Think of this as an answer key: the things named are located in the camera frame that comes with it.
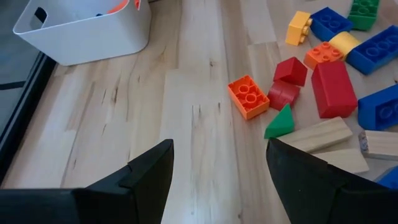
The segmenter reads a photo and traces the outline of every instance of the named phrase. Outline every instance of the white plastic bin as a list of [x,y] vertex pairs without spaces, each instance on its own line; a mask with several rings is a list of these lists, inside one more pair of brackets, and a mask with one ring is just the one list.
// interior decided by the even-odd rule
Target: white plastic bin
[[106,13],[122,1],[30,0],[14,33],[61,65],[133,54],[148,43],[150,8],[147,0],[139,9],[129,0],[120,11]]

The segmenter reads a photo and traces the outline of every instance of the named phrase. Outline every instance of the blue block stud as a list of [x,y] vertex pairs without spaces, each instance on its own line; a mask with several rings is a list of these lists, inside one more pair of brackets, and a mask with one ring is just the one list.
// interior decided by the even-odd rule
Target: blue block stud
[[374,131],[398,124],[398,84],[358,100],[358,123]]
[[388,187],[390,189],[398,189],[398,166],[393,168],[388,174],[386,174],[381,180],[377,182],[380,185]]
[[349,32],[354,27],[353,22],[329,7],[312,14],[311,18],[311,30],[321,41],[329,41],[335,35],[343,31]]
[[398,27],[390,26],[354,48],[347,56],[347,63],[369,75],[398,57]]

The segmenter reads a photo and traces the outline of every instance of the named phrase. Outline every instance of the gray surface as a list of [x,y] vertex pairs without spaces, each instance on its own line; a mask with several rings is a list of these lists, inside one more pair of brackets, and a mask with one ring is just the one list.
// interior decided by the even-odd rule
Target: gray surface
[[[39,53],[12,31],[28,2],[0,0],[0,84],[26,81]],[[21,91],[21,88],[0,90],[0,134],[17,105]]]
[[0,91],[0,131],[2,132],[5,128],[8,117],[14,110],[15,105],[18,103],[18,99],[21,95],[22,88],[16,88],[12,90]]
[[12,31],[29,0],[0,0],[0,84],[26,80],[37,49]]

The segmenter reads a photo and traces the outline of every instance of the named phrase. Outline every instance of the red building block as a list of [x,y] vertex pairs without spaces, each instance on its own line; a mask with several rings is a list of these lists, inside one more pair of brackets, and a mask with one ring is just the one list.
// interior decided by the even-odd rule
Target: red building block
[[300,93],[300,87],[293,84],[276,80],[268,92],[270,107],[281,110],[287,103],[293,107]]
[[320,118],[348,117],[358,106],[346,65],[342,61],[319,63],[312,87]]
[[278,64],[274,81],[282,80],[290,84],[304,86],[307,68],[296,57],[292,57]]

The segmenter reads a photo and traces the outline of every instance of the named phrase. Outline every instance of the wooden block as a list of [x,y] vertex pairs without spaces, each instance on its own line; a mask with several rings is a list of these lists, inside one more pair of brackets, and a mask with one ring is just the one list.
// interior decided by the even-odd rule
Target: wooden block
[[369,171],[368,163],[359,149],[342,149],[313,156],[352,174]]
[[366,157],[398,161],[398,133],[363,131],[359,144]]
[[353,135],[342,118],[329,119],[314,126],[303,128],[278,139],[305,152],[314,152]]

